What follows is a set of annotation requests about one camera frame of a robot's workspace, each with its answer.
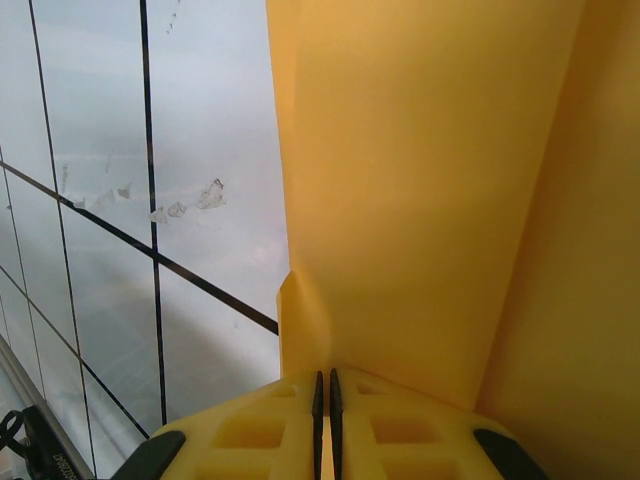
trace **yellow plastic part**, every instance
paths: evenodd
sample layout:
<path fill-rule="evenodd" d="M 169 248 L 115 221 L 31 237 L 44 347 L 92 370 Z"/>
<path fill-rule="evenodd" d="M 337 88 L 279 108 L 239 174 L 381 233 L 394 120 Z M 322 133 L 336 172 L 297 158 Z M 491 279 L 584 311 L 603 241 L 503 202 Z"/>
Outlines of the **yellow plastic part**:
<path fill-rule="evenodd" d="M 315 372 L 272 383 L 166 425 L 187 441 L 162 480 L 313 478 Z"/>
<path fill-rule="evenodd" d="M 344 480 L 502 480 L 473 437 L 493 420 L 354 370 L 338 370 Z"/>
<path fill-rule="evenodd" d="M 267 4 L 284 375 L 352 366 L 473 408 L 582 0 Z"/>
<path fill-rule="evenodd" d="M 640 2 L 589 1 L 479 408 L 552 478 L 640 478 Z"/>

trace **yellow panel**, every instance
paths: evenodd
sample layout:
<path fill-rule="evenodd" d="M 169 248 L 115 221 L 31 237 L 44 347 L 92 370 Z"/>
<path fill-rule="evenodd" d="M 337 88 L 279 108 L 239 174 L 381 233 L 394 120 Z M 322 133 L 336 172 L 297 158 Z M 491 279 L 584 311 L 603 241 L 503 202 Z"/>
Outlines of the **yellow panel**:
<path fill-rule="evenodd" d="M 338 370 L 345 480 L 501 480 L 476 443 L 493 420 L 354 370 Z"/>
<path fill-rule="evenodd" d="M 640 2 L 590 0 L 479 406 L 552 478 L 640 478 Z"/>
<path fill-rule="evenodd" d="M 295 90 L 283 371 L 354 366 L 471 408 L 582 0 L 291 5 L 295 55 L 269 15 L 276 98 Z"/>
<path fill-rule="evenodd" d="M 313 478 L 316 373 L 302 373 L 166 425 L 187 440 L 162 480 Z"/>

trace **yellow wall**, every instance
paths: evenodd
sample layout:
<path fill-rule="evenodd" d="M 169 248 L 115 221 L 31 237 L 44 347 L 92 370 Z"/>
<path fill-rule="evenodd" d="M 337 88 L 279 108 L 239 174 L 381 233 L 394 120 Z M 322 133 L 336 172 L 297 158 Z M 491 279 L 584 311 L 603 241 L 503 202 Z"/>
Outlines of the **yellow wall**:
<path fill-rule="evenodd" d="M 479 407 L 552 478 L 640 478 L 640 2 L 590 0 Z"/>
<path fill-rule="evenodd" d="M 583 2 L 283 2 L 283 371 L 472 408 Z"/>

